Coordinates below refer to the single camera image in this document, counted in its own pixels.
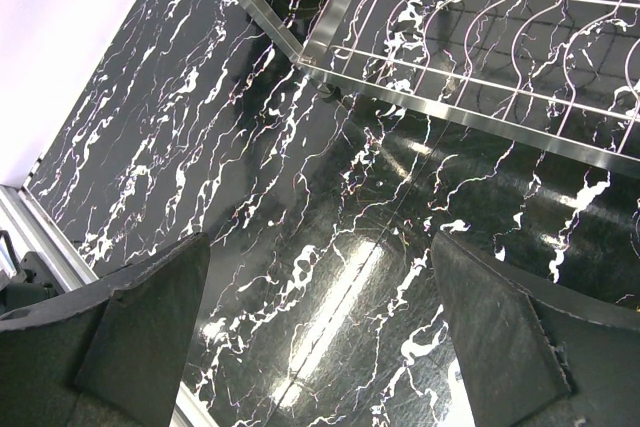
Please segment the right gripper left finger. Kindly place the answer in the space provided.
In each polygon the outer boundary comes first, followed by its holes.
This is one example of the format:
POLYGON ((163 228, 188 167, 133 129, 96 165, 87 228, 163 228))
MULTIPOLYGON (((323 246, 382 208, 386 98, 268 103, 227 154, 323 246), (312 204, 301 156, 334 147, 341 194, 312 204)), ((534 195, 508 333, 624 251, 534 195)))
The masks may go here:
POLYGON ((4 426, 167 426, 210 262, 192 234, 1 317, 4 426))

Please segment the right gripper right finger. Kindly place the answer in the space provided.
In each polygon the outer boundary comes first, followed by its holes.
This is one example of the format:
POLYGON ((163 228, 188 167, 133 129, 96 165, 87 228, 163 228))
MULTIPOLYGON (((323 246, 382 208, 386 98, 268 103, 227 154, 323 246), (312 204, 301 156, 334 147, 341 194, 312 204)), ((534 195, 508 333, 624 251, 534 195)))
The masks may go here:
POLYGON ((476 425, 638 425, 638 313, 445 233, 431 262, 476 425))

